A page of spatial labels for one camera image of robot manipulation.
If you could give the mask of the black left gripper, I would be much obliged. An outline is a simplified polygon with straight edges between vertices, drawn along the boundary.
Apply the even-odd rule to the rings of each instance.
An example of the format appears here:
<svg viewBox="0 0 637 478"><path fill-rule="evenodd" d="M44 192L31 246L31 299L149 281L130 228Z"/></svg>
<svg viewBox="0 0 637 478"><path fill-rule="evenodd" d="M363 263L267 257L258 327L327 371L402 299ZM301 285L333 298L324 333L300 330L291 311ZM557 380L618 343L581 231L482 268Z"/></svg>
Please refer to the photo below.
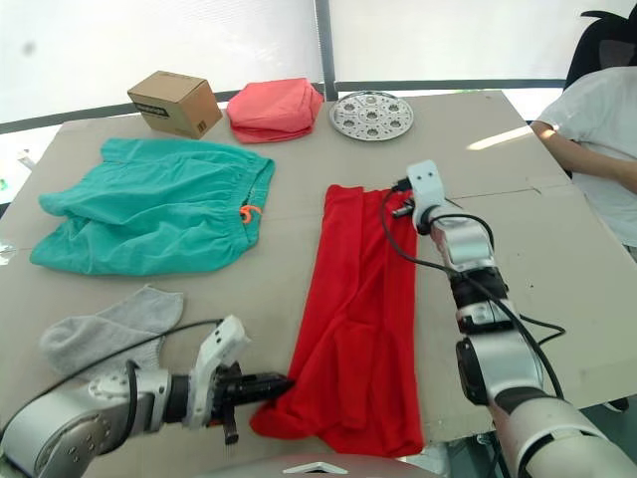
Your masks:
<svg viewBox="0 0 637 478"><path fill-rule="evenodd" d="M241 384L241 369L238 365L222 367L214 386L211 425L221 426L225 444L236 444L239 433L235 420L237 391ZM294 381L277 372L260 372L242 376L245 399L276 399L294 386Z"/></svg>

